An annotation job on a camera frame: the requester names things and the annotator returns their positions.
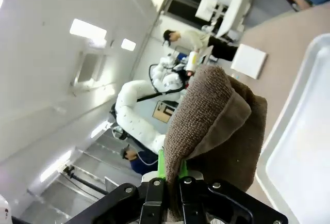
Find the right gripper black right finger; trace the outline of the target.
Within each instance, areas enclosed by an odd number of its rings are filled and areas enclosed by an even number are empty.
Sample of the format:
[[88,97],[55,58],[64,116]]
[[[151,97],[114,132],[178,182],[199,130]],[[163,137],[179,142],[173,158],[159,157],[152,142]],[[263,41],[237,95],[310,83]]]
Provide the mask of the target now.
[[288,218],[225,180],[211,184],[189,175],[186,162],[179,170],[178,192],[184,223],[286,224]]

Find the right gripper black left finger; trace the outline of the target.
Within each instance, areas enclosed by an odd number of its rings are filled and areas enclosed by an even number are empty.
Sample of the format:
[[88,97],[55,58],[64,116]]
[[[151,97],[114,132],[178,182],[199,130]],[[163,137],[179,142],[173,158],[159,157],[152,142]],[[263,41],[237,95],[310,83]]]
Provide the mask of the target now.
[[69,223],[162,223],[166,212],[164,152],[158,152],[156,178],[136,187],[124,183],[69,220]]

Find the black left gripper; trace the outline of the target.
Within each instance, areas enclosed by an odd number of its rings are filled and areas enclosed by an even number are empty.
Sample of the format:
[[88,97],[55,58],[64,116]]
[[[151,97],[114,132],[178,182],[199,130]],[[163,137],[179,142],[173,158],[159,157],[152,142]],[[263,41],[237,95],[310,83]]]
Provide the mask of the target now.
[[179,75],[179,78],[181,79],[181,81],[185,84],[187,84],[190,77],[193,76],[193,72],[186,71],[185,69],[177,70],[176,73]]

